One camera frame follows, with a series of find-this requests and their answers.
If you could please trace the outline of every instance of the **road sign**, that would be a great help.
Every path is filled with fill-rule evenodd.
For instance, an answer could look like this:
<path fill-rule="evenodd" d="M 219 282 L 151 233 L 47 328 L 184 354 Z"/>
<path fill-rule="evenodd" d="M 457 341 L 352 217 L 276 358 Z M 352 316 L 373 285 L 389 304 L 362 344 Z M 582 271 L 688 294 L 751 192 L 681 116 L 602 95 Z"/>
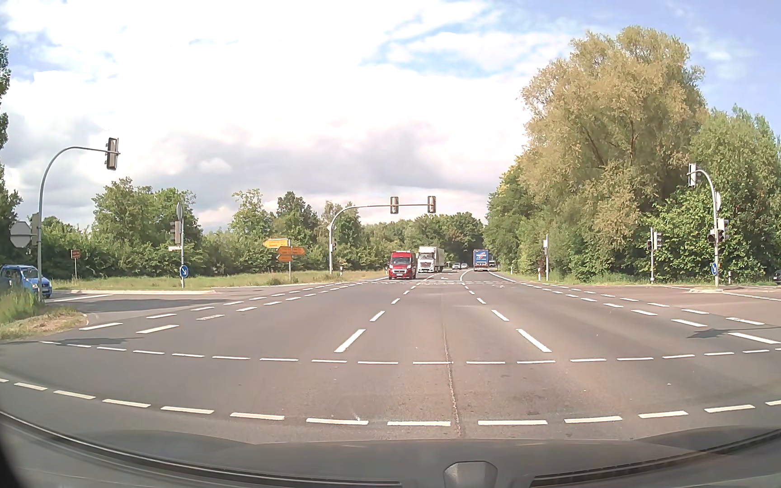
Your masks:
<path fill-rule="evenodd" d="M 24 221 L 16 221 L 11 226 L 10 238 L 16 248 L 25 248 L 32 240 L 32 228 Z"/>
<path fill-rule="evenodd" d="M 290 245 L 291 241 L 287 237 L 267 239 L 264 241 L 264 247 L 268 249 L 278 249 L 282 247 L 289 247 Z"/>

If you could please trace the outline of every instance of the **sky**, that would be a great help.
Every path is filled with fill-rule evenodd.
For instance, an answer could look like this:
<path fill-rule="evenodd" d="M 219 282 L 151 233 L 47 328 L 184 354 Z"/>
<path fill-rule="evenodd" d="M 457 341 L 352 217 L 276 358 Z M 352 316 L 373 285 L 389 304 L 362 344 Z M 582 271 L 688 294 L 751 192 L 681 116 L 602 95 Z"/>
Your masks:
<path fill-rule="evenodd" d="M 520 90 L 587 30 L 678 36 L 713 108 L 763 114 L 781 134 L 781 0 L 0 0 L 12 71 L 5 182 L 37 211 L 50 158 L 119 138 L 119 168 L 72 150 L 44 215 L 86 226 L 92 197 L 130 177 L 188 189 L 205 230 L 233 192 L 426 203 L 486 222 L 488 194 L 526 142 Z M 414 218 L 364 209 L 363 222 Z"/>

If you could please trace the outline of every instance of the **blue car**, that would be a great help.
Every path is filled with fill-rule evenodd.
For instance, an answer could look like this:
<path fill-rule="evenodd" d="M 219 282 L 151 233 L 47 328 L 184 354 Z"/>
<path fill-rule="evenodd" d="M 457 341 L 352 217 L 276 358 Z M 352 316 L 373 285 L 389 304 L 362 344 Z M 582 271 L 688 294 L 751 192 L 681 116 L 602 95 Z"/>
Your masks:
<path fill-rule="evenodd" d="M 31 291 L 38 292 L 38 268 L 25 264 L 6 264 L 0 269 L 0 291 L 5 291 L 12 286 L 22 286 Z M 53 287 L 50 280 L 41 278 L 41 294 L 44 298 L 50 298 Z"/>

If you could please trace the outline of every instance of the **traffic light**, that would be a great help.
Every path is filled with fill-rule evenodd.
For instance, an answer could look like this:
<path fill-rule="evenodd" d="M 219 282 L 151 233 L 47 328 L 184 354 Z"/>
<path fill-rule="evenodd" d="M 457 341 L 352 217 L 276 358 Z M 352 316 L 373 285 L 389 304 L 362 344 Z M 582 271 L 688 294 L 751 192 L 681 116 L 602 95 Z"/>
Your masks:
<path fill-rule="evenodd" d="M 108 169 L 116 171 L 116 158 L 119 156 L 119 139 L 108 138 L 108 159 L 105 165 Z"/>

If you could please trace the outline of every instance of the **truck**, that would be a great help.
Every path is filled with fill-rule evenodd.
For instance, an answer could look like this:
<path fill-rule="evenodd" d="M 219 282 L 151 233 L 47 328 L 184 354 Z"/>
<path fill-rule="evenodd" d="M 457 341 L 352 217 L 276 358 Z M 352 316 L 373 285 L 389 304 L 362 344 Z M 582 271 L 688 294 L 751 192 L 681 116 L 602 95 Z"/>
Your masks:
<path fill-rule="evenodd" d="M 475 271 L 487 271 L 490 268 L 490 251 L 476 249 L 472 251 L 472 269 Z"/>
<path fill-rule="evenodd" d="M 418 277 L 418 257 L 412 251 L 394 251 L 388 261 L 388 280 Z"/>
<path fill-rule="evenodd" d="M 442 272 L 444 270 L 444 249 L 436 246 L 418 248 L 418 272 Z"/>

